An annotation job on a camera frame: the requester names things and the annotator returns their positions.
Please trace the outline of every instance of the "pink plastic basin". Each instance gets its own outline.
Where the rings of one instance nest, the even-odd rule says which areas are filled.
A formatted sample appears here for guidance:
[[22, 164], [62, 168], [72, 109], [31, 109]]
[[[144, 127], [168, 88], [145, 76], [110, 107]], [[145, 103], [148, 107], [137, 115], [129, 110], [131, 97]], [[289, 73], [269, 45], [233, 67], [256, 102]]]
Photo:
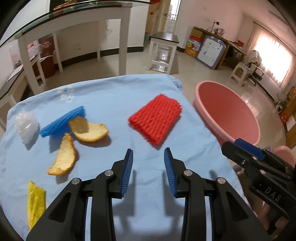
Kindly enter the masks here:
[[239, 95], [226, 86], [212, 81], [199, 83], [193, 106], [220, 145], [238, 138], [258, 144], [260, 128], [255, 116]]

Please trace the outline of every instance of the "white plastic stool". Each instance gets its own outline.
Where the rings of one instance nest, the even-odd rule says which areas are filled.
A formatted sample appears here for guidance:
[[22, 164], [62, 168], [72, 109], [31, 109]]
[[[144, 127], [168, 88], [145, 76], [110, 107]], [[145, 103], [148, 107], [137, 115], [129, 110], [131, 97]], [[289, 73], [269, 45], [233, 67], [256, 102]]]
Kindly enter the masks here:
[[238, 85], [242, 86], [244, 84], [244, 81], [248, 77], [250, 71], [251, 70], [246, 65], [244, 65], [242, 62], [239, 62], [234, 68], [230, 78], [235, 78], [238, 81]]
[[[168, 34], [168, 33], [164, 33], [164, 32], [157, 32], [156, 34], [151, 35], [150, 38], [151, 39], [150, 39], [149, 60], [147, 63], [147, 70], [148, 71], [150, 70], [151, 64], [156, 64], [156, 65], [167, 67], [166, 73], [170, 74], [170, 71], [171, 71], [172, 65], [173, 65], [173, 61], [174, 61], [174, 57], [175, 57], [175, 53], [176, 53], [176, 49], [177, 49], [177, 44], [179, 43], [177, 35]], [[159, 45], [165, 45], [165, 46], [169, 46], [172, 48], [172, 51], [170, 54], [170, 61], [168, 63], [164, 63], [164, 61], [160, 62], [160, 61], [151, 59], [154, 44], [156, 44], [156, 51], [155, 51], [156, 53], [157, 53]]]

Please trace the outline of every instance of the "baseboard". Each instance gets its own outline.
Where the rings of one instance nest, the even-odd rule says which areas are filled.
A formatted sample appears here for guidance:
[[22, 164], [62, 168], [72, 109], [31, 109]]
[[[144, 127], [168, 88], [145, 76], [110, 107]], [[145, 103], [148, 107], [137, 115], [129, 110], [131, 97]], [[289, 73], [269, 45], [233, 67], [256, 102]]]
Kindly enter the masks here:
[[185, 52], [185, 49], [180, 48], [179, 46], [177, 46], [177, 51], [179, 51], [179, 52], [181, 52], [181, 53], [184, 53], [184, 52]]
[[[128, 47], [128, 53], [143, 52], [143, 51], [144, 51], [143, 46]], [[119, 48], [106, 49], [106, 50], [101, 50], [100, 51], [101, 57], [114, 55], [114, 54], [118, 54], [118, 53], [119, 53]], [[87, 53], [87, 54], [80, 55], [80, 56], [77, 56], [77, 57], [74, 57], [74, 58], [71, 58], [71, 59], [64, 60], [64, 61], [62, 61], [62, 66], [64, 68], [64, 67], [70, 66], [72, 64], [77, 64], [77, 63], [80, 63], [82, 61], [90, 60], [90, 59], [93, 59], [93, 58], [97, 58], [96, 52]], [[59, 69], [58, 64], [55, 64], [54, 67], [55, 67], [56, 70]]]

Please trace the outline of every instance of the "window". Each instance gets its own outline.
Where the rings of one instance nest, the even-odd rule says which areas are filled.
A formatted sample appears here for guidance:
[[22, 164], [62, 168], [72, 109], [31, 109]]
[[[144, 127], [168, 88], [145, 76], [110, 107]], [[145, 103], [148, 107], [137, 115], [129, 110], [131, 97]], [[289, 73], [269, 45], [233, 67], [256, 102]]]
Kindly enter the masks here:
[[251, 51], [258, 51], [262, 59], [260, 68], [283, 89], [295, 69], [296, 57], [291, 50], [258, 25], [254, 27], [248, 47]]

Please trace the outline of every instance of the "white plastic bag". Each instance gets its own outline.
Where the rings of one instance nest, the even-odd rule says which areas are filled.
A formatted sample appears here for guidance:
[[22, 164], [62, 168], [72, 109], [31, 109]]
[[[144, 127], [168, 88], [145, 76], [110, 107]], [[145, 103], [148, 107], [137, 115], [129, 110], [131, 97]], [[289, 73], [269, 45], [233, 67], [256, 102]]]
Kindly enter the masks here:
[[15, 127], [23, 143], [28, 144], [38, 130], [38, 122], [33, 113], [22, 111], [15, 118]]
[[33, 43], [30, 43], [29, 45], [27, 45], [27, 49], [28, 49], [29, 58], [32, 59], [36, 55], [42, 53], [43, 45], [39, 44], [39, 41], [36, 40]]

